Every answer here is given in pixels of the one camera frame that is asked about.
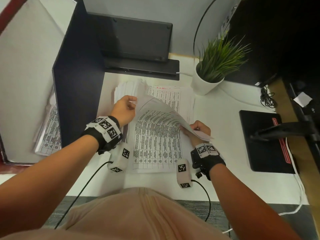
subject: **forearm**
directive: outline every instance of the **forearm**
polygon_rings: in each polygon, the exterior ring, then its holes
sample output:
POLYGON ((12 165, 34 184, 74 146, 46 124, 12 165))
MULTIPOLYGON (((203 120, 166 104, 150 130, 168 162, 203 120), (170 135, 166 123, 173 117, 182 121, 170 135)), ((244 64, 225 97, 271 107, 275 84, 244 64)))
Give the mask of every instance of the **forearm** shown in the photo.
POLYGON ((0 237, 42 227, 98 146, 85 135, 0 185, 0 237))
POLYGON ((240 240, 300 239, 270 206, 235 177, 225 165, 210 170, 220 204, 240 240))

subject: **floor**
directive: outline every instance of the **floor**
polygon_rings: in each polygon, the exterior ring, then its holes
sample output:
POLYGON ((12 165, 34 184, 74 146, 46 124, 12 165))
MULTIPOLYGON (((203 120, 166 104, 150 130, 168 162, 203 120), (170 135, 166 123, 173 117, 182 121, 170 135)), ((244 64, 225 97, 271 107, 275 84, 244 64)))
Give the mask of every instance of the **floor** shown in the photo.
MULTIPOLYGON (((72 201, 74 200, 74 196, 66 196, 61 204, 57 207, 54 213, 50 216, 50 218, 45 223, 46 227, 53 228, 65 211, 68 209, 72 201)), ((95 199, 95 197, 79 197, 75 202, 74 206, 78 206, 89 202, 95 199)), ((186 200, 178 200, 180 205, 184 206, 186 209, 193 212, 199 218, 205 220, 208 214, 209 203, 206 201, 186 201, 186 200)), ((284 205, 284 204, 270 204, 270 206, 278 213, 281 212, 290 212, 296 209, 296 205, 284 205)), ((307 205, 304 205, 300 211, 294 215, 283 216, 286 221, 292 226, 292 228, 297 232, 297 234, 303 240, 318 240, 316 229, 313 223, 312 215, 310 213, 310 208, 307 205)), ((226 218, 219 202, 211 203, 211 214, 208 219, 210 224, 214 225, 221 231, 226 231, 230 228, 229 221, 226 218)), ((231 239, 237 240, 236 234, 231 231, 228 233, 231 239)))

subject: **beige shirt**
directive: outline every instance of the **beige shirt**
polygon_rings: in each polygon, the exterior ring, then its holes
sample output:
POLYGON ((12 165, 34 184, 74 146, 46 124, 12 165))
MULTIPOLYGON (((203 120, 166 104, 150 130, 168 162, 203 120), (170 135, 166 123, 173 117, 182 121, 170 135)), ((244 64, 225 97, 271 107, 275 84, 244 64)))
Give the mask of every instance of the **beige shirt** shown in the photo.
POLYGON ((230 240, 172 199, 147 188, 127 189, 73 207, 57 230, 19 232, 1 240, 17 239, 230 240))

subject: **desk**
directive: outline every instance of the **desk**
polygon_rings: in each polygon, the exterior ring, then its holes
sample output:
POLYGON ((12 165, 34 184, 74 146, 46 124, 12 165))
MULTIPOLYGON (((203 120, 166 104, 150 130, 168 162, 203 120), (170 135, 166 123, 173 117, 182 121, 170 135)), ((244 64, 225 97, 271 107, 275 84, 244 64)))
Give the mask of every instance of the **desk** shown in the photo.
MULTIPOLYGON (((193 73, 193 58, 171 54, 171 59, 180 61, 180 71, 193 73)), ((189 86, 191 77, 180 74, 180 81, 106 73, 99 103, 98 116, 110 113, 114 88, 120 83, 141 78, 149 85, 189 86)), ((257 87, 224 81, 205 96, 195 96, 194 120, 200 120, 211 128, 214 146, 225 158, 226 165, 236 177, 267 203, 298 204, 299 187, 292 174, 254 172, 250 169, 242 133, 239 110, 271 112, 260 104, 257 87)), ((95 155, 67 195, 78 195, 82 187, 103 163, 109 153, 95 155)), ((13 175, 0 175, 0 183, 13 175)), ((198 180, 208 191, 212 201, 219 201, 211 182, 206 177, 198 180)), ((195 184, 190 189, 181 189, 175 173, 108 173, 102 168, 92 179, 82 196, 99 196, 107 192, 130 187, 150 187, 173 199, 207 201, 203 189, 195 184)), ((303 203, 308 204, 306 196, 303 203)))

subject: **person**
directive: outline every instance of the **person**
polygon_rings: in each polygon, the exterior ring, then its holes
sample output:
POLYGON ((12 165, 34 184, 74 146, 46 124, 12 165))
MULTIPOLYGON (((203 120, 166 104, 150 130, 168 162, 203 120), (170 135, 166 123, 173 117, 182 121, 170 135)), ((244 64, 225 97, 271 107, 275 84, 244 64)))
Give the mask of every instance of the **person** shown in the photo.
MULTIPOLYGON (((111 112, 117 126, 133 120, 136 101, 124 96, 111 112)), ((207 135, 200 121, 191 125, 207 135)), ((183 129, 195 147, 203 141, 183 129)), ((0 237, 14 239, 229 239, 174 200, 148 188, 125 189, 73 207, 57 230, 42 228, 90 159, 99 140, 78 140, 0 185, 0 237)), ((299 236, 273 209, 236 178, 220 161, 203 162, 221 206, 240 240, 298 240, 299 236)))

